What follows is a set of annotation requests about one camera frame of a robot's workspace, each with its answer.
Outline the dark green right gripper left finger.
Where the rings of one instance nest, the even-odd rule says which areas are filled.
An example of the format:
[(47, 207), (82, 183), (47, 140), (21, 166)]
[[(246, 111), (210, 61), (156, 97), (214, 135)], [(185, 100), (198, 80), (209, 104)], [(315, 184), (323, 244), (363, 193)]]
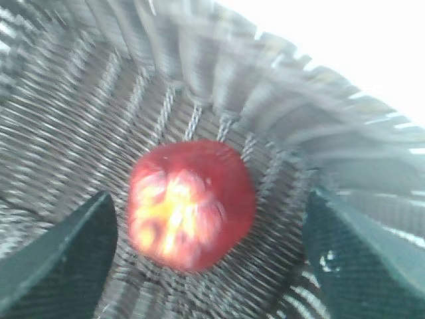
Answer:
[(1, 260), (1, 317), (93, 318), (117, 243), (114, 200), (99, 191)]

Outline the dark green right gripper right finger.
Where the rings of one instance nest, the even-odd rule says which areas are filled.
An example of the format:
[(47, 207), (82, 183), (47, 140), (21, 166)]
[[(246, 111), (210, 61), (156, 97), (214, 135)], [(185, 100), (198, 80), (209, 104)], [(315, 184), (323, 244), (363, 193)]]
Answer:
[(423, 318), (424, 247), (314, 189), (302, 238), (332, 318)]

